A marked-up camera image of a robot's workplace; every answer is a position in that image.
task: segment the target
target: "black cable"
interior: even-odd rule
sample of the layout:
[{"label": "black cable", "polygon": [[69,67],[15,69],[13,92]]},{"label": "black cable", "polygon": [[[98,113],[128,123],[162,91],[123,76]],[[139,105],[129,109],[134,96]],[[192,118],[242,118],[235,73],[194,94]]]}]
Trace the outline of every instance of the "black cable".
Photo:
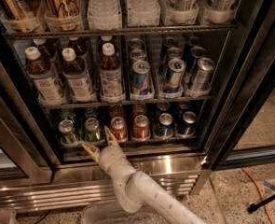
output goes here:
[{"label": "black cable", "polygon": [[40,223],[42,220],[44,220],[46,218],[46,216],[49,215],[49,213],[51,212],[52,210],[48,210],[42,218],[40,218],[38,221],[36,221],[34,224],[37,224],[37,223]]}]

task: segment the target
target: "red can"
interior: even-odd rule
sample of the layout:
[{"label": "red can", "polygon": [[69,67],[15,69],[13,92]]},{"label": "red can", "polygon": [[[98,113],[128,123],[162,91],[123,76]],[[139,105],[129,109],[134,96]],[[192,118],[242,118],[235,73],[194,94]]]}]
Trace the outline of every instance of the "red can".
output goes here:
[{"label": "red can", "polygon": [[110,122],[110,131],[119,143],[128,140],[127,123],[122,117],[114,117]]},{"label": "red can", "polygon": [[145,115],[136,116],[132,128],[132,136],[136,139],[147,139],[150,137],[149,119]]},{"label": "red can", "polygon": [[112,120],[114,117],[125,118],[125,110],[122,105],[111,105],[109,107],[109,118]]},{"label": "red can", "polygon": [[146,113],[147,113],[146,104],[142,104],[142,103],[134,104],[132,107],[132,112],[131,112],[132,120],[134,120],[135,117],[137,117],[139,115],[146,116]]}]

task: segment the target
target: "floor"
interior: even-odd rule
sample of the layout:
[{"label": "floor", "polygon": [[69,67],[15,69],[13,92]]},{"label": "floor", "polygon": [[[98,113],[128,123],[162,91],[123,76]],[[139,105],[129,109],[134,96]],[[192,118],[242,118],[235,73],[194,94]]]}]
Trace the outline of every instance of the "floor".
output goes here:
[{"label": "floor", "polygon": [[[275,145],[275,91],[265,102],[236,149],[268,144]],[[247,211],[250,204],[261,201],[259,189],[265,198],[275,194],[275,163],[214,172],[199,195],[187,196],[182,204],[208,224],[275,224],[275,200],[267,204],[270,217],[264,207],[252,214]],[[18,214],[17,219],[20,224],[80,224],[83,209],[84,207],[53,210],[50,213]]]}]

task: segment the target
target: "bottle cap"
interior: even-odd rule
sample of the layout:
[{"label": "bottle cap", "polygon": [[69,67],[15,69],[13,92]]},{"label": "bottle cap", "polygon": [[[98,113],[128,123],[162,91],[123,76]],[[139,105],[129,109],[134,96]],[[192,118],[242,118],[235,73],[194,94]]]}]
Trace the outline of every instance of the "bottle cap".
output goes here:
[{"label": "bottle cap", "polygon": [[75,51],[73,49],[67,48],[62,51],[62,56],[65,61],[71,62],[76,58]]},{"label": "bottle cap", "polygon": [[46,39],[34,39],[34,43],[36,45],[44,45],[46,43]]},{"label": "bottle cap", "polygon": [[115,47],[111,43],[103,44],[103,54],[106,56],[111,56],[115,53]]},{"label": "bottle cap", "polygon": [[41,56],[40,51],[36,47],[29,47],[25,50],[25,55],[29,60],[36,60]]},{"label": "bottle cap", "polygon": [[112,40],[112,36],[111,35],[101,36],[101,40],[102,41],[111,41]]},{"label": "bottle cap", "polygon": [[70,41],[77,41],[77,39],[79,39],[79,37],[69,37]]}]

